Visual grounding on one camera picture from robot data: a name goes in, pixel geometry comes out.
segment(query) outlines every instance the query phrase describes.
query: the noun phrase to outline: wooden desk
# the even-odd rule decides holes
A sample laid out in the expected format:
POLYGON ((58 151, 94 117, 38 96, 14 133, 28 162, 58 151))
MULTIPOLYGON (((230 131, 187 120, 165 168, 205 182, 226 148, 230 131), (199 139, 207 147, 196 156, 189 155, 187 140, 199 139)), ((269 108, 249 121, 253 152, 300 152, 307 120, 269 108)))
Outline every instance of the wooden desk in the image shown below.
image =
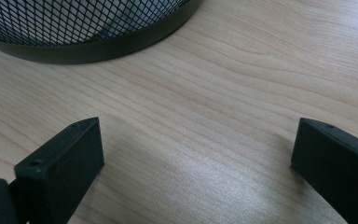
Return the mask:
POLYGON ((103 63, 0 52, 0 177, 90 117, 106 165, 70 223, 345 223, 289 165, 301 117, 358 136, 358 1, 205 0, 103 63))

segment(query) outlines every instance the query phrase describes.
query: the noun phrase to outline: black mesh pen holder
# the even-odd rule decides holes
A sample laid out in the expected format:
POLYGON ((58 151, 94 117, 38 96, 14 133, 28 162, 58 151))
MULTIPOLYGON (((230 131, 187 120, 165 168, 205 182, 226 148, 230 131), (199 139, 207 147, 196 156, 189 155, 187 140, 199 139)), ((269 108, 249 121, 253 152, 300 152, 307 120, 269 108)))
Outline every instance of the black mesh pen holder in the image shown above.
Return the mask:
POLYGON ((0 0, 0 50, 41 63, 93 63, 171 34, 201 0, 0 0))

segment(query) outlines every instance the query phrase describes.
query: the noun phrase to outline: mesh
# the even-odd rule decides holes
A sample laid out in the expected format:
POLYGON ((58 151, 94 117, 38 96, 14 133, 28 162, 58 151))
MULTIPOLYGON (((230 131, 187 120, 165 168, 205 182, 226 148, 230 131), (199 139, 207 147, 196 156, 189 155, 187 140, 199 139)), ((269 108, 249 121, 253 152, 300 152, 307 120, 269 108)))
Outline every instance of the mesh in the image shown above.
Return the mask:
POLYGON ((0 0, 0 41, 27 46, 95 42, 140 30, 189 0, 0 0))

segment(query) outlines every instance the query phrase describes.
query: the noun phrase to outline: black object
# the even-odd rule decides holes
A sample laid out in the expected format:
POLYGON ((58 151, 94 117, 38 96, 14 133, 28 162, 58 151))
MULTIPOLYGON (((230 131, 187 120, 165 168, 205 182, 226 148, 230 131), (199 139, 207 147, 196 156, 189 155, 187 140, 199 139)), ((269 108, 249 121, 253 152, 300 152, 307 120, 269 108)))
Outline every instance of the black object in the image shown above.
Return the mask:
POLYGON ((312 119, 298 126, 292 167, 349 223, 358 223, 358 138, 312 119))
POLYGON ((68 222, 102 167, 98 118, 68 126, 0 179, 0 224, 68 222))
POLYGON ((0 50, 41 63, 93 63, 145 48, 201 0, 0 0, 0 50))

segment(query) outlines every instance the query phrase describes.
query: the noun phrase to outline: desk surface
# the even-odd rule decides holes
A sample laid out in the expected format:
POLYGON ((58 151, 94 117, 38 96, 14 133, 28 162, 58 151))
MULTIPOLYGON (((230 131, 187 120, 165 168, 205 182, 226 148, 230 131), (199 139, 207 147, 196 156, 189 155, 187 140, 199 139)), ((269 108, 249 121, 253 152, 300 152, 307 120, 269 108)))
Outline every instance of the desk surface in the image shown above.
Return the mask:
POLYGON ((106 165, 70 223, 344 223, 289 165, 301 117, 358 136, 358 1, 205 0, 103 63, 0 52, 0 177, 90 117, 106 165))

